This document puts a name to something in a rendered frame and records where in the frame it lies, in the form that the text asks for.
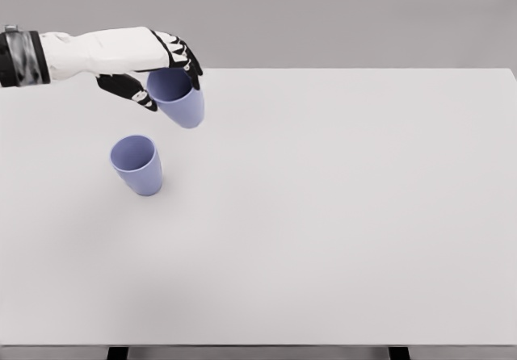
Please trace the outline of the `lavender plastic cup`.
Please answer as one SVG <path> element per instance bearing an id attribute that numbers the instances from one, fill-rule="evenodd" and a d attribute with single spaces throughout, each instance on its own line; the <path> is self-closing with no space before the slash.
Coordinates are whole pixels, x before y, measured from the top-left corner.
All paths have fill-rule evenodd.
<path id="1" fill-rule="evenodd" d="M 204 119 L 204 95 L 193 87 L 183 69 L 158 69 L 146 82 L 158 108 L 182 128 L 195 128 Z"/>
<path id="2" fill-rule="evenodd" d="M 162 163 L 155 143 L 143 135 L 118 140 L 110 162 L 120 178 L 138 195 L 151 196 L 162 188 Z"/>

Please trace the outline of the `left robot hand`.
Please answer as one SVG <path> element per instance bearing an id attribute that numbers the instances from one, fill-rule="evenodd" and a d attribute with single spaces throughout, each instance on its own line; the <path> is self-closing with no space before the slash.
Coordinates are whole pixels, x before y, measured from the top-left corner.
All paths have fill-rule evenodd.
<path id="1" fill-rule="evenodd" d="M 88 51 L 89 69 L 101 90 L 149 111 L 157 111 L 158 106 L 147 89 L 131 76 L 132 72 L 182 69 L 193 88 L 200 89 L 203 70 L 197 57 L 183 39 L 168 32 L 148 27 L 96 31 Z"/>

